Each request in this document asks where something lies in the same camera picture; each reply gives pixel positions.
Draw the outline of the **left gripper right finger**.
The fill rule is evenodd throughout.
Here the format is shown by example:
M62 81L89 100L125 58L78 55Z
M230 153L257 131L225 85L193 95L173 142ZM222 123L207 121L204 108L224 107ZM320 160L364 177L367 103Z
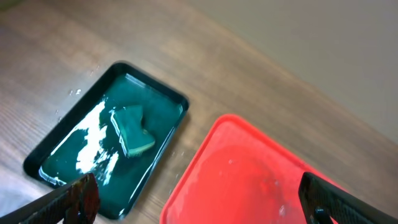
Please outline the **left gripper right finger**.
M397 224L396 218L311 172L303 173L298 197L308 224Z

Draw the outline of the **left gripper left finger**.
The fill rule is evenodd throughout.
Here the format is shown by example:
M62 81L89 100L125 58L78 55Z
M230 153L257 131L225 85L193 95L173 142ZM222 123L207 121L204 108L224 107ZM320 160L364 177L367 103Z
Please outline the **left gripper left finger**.
M100 209L98 184L87 173L1 217L1 223L93 224Z

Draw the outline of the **green yellow sponge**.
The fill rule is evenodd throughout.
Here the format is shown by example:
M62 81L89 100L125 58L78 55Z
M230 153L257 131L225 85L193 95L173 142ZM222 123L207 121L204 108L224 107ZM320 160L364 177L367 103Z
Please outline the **green yellow sponge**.
M126 157L140 156L155 144L153 135L142 127L143 112L142 105L132 105L111 115L111 122Z

